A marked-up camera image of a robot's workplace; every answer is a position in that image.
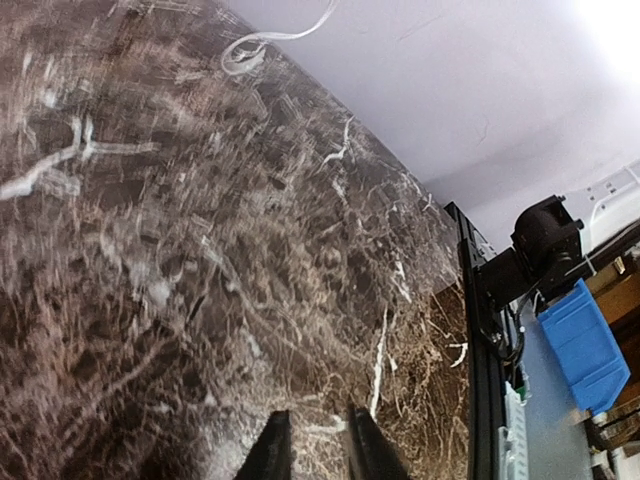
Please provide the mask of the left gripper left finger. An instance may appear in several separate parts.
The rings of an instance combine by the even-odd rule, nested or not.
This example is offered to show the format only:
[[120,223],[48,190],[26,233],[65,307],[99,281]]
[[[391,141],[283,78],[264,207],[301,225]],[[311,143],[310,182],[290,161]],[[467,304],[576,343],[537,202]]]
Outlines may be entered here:
[[290,412],[273,411],[234,479],[290,480],[292,462]]

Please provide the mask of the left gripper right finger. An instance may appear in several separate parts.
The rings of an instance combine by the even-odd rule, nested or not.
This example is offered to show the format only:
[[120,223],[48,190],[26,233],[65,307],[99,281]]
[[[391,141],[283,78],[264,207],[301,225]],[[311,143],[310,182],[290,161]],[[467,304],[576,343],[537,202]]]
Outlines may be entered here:
[[410,479],[407,468],[366,408],[348,406],[346,447],[350,479]]

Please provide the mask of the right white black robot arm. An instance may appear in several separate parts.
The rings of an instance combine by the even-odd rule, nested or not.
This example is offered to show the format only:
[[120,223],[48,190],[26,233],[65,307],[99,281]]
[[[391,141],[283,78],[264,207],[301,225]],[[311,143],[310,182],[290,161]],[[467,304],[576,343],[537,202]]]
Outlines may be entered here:
[[553,195],[524,210],[511,235],[512,245],[479,268],[492,306],[500,310],[535,287],[552,287],[583,257],[584,222]]

